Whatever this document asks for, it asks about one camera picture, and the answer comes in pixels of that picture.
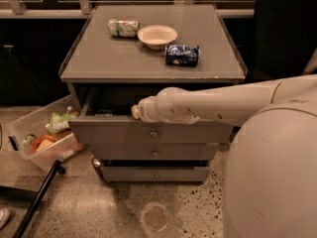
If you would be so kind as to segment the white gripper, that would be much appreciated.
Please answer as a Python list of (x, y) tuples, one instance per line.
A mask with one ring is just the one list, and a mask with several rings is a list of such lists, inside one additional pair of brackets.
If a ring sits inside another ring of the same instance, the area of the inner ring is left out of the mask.
[(150, 96), (142, 99), (138, 105), (131, 108), (132, 116), (144, 122), (155, 123), (159, 120), (159, 114), (156, 109), (156, 98)]

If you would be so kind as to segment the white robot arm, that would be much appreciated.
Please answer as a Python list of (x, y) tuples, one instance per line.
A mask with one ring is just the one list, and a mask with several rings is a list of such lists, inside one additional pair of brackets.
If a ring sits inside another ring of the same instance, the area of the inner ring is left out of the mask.
[(317, 238), (317, 75), (206, 90), (176, 87), (132, 108), (144, 122), (238, 127), (226, 162), (224, 238)]

